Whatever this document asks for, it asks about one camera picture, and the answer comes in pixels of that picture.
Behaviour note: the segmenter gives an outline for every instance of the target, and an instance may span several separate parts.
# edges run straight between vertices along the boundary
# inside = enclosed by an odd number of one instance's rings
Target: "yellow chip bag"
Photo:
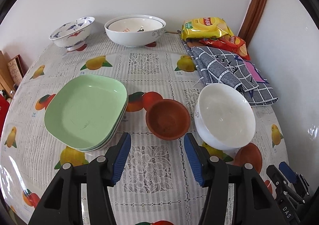
[[[224,35],[234,36],[233,32],[220,18],[199,18],[185,21],[181,38],[220,38]]]

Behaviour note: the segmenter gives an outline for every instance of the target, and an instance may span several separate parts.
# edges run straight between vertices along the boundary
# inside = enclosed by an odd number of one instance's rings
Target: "brown bowl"
[[[235,156],[234,165],[242,167],[246,163],[252,164],[258,173],[261,172],[263,158],[259,148],[253,143],[242,147]]]
[[[153,104],[146,112],[146,124],[155,136],[164,140],[174,140],[188,131],[190,116],[183,104],[163,99]]]

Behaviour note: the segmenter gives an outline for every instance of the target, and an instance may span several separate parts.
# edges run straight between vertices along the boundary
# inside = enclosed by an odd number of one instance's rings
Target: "fruit print tablecloth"
[[[158,139],[150,133],[145,121],[145,109],[153,100],[161,97],[177,100],[191,115],[189,132],[199,144],[203,143],[193,119],[203,85],[198,83],[198,73],[179,36],[165,33],[156,44],[142,48],[116,45],[105,34],[91,35],[86,42],[87,47],[80,52],[67,52],[51,44],[24,77],[11,103],[0,142],[0,185],[5,201],[28,223],[39,198],[63,163],[82,165],[104,155],[125,131],[131,134],[132,147],[121,180],[109,188],[117,223],[134,225],[167,220],[174,225],[197,224],[207,189],[194,180],[183,139]],[[105,148],[90,153],[66,147],[47,132],[43,122],[46,107],[55,94],[69,80],[83,74],[116,78],[130,95],[127,112],[115,136]],[[252,143],[260,150],[260,175],[267,181],[268,165],[288,161],[286,146],[272,107],[254,107],[253,111],[256,133]],[[204,146],[226,162],[232,163],[235,158],[236,152]],[[232,217],[232,197],[230,186],[226,224],[230,224]],[[88,224],[85,185],[82,203],[83,220]]]

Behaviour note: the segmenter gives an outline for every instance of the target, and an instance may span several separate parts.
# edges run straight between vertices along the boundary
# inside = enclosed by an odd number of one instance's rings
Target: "wooden object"
[[[267,0],[251,0],[238,36],[249,45],[263,14]]]
[[[9,61],[8,69],[14,83],[17,85],[20,85],[24,77],[24,72],[21,66],[20,55],[17,55],[15,58]]]
[[[14,82],[12,80],[12,77],[10,75],[7,62],[0,51],[0,84],[5,89],[7,94],[12,97],[10,94],[11,90],[13,90]]]

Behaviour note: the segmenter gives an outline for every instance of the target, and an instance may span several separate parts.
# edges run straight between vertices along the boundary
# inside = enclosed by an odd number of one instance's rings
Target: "blue gripper pad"
[[[296,173],[290,168],[290,166],[286,162],[281,162],[279,164],[279,170],[283,173],[283,175],[287,178],[290,183],[297,182]]]
[[[203,186],[205,182],[203,178],[203,166],[197,156],[197,153],[192,145],[192,142],[190,141],[188,134],[184,136],[184,148],[190,167],[192,168],[194,178],[200,186]]]
[[[116,159],[113,164],[113,177],[111,182],[115,185],[122,176],[123,169],[127,160],[127,156],[129,155],[129,151],[131,149],[131,135],[127,133],[122,147],[120,148]]]

